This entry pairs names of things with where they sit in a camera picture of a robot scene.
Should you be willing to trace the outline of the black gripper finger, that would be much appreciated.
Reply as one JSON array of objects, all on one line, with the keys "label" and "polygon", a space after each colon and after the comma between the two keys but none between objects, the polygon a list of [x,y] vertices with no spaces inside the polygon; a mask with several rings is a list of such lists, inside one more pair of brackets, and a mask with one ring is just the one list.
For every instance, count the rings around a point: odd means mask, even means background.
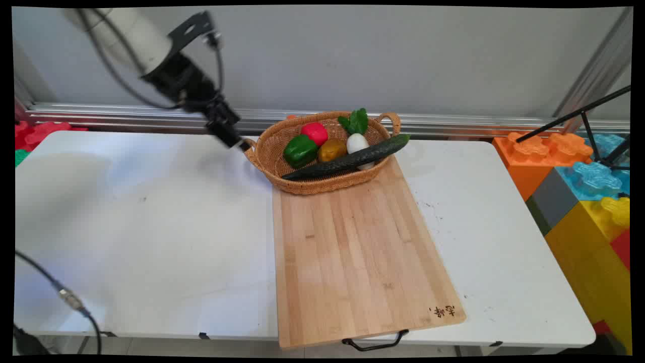
[{"label": "black gripper finger", "polygon": [[210,134],[219,138],[228,148],[240,145],[241,137],[235,126],[240,117],[228,103],[215,103],[208,106],[206,118],[206,129]]},{"label": "black gripper finger", "polygon": [[214,104],[214,135],[229,149],[237,148],[247,151],[249,144],[242,138],[235,124],[240,120],[225,100],[218,100]]}]

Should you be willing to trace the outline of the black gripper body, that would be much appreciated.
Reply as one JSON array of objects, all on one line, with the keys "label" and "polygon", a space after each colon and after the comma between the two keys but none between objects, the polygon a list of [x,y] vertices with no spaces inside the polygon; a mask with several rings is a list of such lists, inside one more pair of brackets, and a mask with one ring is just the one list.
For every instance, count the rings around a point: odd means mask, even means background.
[{"label": "black gripper body", "polygon": [[181,52],[165,59],[142,79],[170,99],[174,108],[186,112],[204,113],[224,101],[214,81]]}]

